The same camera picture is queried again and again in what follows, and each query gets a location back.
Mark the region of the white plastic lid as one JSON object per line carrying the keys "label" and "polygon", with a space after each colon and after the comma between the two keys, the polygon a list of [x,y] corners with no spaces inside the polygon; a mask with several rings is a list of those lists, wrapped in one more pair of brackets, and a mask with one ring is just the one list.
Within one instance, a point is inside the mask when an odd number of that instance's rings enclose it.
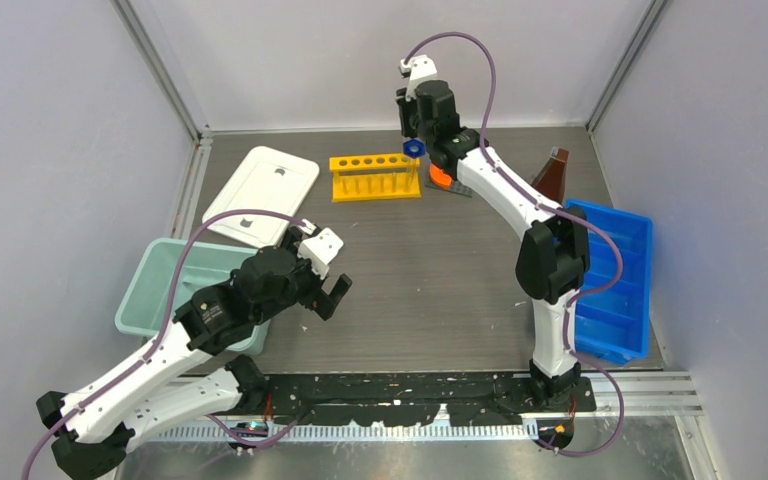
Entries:
{"label": "white plastic lid", "polygon": [[[317,163],[279,150],[257,146],[249,151],[202,216],[203,221],[230,210],[267,210],[293,216],[320,173]],[[278,243],[287,220],[236,215],[208,227],[232,240],[260,248]]]}

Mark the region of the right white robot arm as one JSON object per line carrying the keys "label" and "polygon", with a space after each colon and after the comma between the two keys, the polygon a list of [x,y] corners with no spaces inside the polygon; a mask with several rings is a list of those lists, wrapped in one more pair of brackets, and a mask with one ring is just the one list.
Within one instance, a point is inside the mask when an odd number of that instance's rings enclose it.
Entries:
{"label": "right white robot arm", "polygon": [[590,267],[584,212],[541,195],[504,163],[480,131],[462,126],[447,82],[400,88],[395,98],[403,136],[422,142],[433,165],[483,198],[517,234],[515,277],[534,317],[531,397],[544,410],[558,409],[581,377],[574,315]]}

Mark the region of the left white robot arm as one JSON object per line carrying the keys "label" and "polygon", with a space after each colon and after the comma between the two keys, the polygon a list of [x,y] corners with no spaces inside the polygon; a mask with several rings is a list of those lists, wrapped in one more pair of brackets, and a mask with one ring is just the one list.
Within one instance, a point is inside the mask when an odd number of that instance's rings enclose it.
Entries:
{"label": "left white robot arm", "polygon": [[331,292],[322,288],[342,247],[320,233],[298,244],[263,248],[226,280],[194,292],[166,332],[105,376],[69,394],[42,395],[37,409],[55,436],[51,449],[58,467],[72,479],[97,479],[167,427],[234,408],[258,412],[268,383],[247,355],[193,385],[165,395],[159,391],[294,305],[329,319],[352,285],[341,275]]}

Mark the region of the blue hexagonal nut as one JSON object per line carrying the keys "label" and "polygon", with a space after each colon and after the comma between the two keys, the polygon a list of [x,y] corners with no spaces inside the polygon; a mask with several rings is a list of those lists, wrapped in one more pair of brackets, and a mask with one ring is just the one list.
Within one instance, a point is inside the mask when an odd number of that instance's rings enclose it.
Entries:
{"label": "blue hexagonal nut", "polygon": [[417,138],[410,138],[403,142],[402,151],[405,156],[410,158],[421,158],[426,153],[424,143]]}

